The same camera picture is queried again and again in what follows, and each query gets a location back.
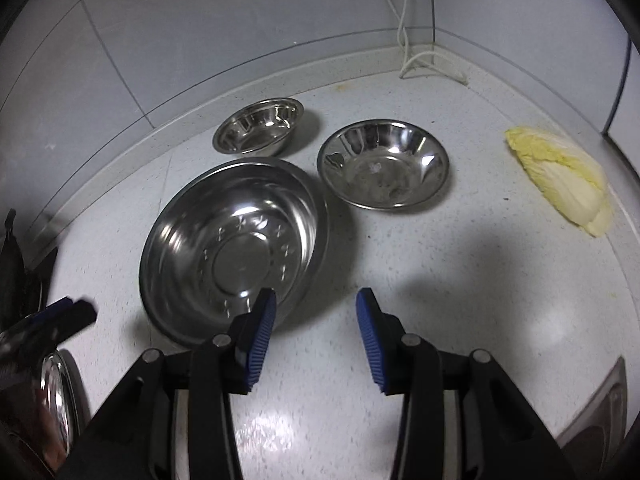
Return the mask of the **steel plate with label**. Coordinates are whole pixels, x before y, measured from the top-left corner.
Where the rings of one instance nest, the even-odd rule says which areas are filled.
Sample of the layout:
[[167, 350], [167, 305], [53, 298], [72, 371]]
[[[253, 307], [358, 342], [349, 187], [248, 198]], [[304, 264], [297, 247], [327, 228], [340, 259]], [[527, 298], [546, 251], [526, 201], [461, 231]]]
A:
[[68, 350], [56, 350], [43, 359], [39, 387], [48, 435], [67, 456], [91, 418], [79, 368]]

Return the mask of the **large steel bowl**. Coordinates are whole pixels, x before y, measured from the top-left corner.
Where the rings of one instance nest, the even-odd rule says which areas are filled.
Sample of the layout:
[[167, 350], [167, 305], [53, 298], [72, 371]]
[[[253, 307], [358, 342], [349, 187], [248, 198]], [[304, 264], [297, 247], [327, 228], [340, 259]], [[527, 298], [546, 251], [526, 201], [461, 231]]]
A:
[[277, 297], [282, 323], [322, 266], [329, 211], [303, 169], [274, 157], [226, 162], [182, 188], [155, 220], [139, 266], [152, 325], [192, 348]]

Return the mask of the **medium steel bowl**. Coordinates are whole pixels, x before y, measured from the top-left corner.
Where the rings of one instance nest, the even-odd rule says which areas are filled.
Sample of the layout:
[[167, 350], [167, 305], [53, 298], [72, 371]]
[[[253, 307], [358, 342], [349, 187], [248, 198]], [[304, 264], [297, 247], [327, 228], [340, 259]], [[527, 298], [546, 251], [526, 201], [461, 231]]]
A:
[[449, 156], [428, 131], [396, 119], [345, 126], [322, 144], [317, 169], [343, 202], [377, 211], [420, 206], [447, 183]]

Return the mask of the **small steel bowl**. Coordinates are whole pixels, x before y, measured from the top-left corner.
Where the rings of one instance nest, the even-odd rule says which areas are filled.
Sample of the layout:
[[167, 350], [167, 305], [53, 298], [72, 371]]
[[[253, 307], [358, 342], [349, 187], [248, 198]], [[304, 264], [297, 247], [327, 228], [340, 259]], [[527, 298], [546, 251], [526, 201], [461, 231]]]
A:
[[241, 108], [217, 128], [213, 148], [229, 156], [276, 156], [291, 143], [305, 107], [296, 99], [271, 98]]

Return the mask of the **black wok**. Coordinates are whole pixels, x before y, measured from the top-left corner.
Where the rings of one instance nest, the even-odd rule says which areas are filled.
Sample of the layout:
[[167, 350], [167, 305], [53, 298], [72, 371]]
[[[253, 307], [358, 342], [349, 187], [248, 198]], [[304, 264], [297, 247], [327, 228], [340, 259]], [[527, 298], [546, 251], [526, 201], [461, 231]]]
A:
[[44, 310], [58, 248], [53, 248], [35, 267], [26, 268], [23, 254], [13, 233], [16, 211], [10, 209], [4, 220], [4, 240], [0, 256], [0, 330], [5, 332], [26, 316]]

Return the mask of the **steel sink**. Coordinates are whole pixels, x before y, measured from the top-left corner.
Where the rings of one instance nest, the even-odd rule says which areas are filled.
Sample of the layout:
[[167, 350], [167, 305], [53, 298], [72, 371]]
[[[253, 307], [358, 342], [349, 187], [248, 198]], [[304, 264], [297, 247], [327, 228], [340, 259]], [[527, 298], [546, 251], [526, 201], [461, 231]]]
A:
[[626, 363], [620, 356], [582, 411], [556, 438], [579, 479], [592, 479], [605, 470], [623, 443], [626, 421]]

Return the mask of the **napa cabbage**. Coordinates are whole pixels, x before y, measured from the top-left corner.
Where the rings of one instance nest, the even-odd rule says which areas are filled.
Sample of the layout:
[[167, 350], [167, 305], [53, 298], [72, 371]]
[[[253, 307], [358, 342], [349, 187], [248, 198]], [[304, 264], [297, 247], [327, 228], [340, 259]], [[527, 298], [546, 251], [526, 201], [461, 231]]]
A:
[[614, 216], [608, 177], [587, 152], [565, 136], [532, 127], [506, 130], [506, 144], [566, 220], [593, 237], [608, 232]]

